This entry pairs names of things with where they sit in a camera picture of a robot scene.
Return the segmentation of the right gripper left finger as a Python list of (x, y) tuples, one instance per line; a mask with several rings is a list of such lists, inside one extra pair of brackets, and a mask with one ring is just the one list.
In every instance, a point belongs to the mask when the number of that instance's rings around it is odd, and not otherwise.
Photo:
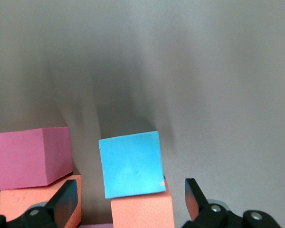
[(64, 228), (77, 207), (76, 180), (67, 180), (45, 204), (25, 211), (7, 222), (0, 215), (0, 228)]

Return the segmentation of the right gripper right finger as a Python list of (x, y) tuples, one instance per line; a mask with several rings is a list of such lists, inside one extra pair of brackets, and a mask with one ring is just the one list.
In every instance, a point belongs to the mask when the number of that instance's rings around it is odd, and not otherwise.
[(184, 228), (279, 228), (278, 222), (259, 210), (247, 210), (243, 216), (234, 214), (221, 204), (209, 203), (194, 178), (185, 179), (185, 203), (190, 220)]

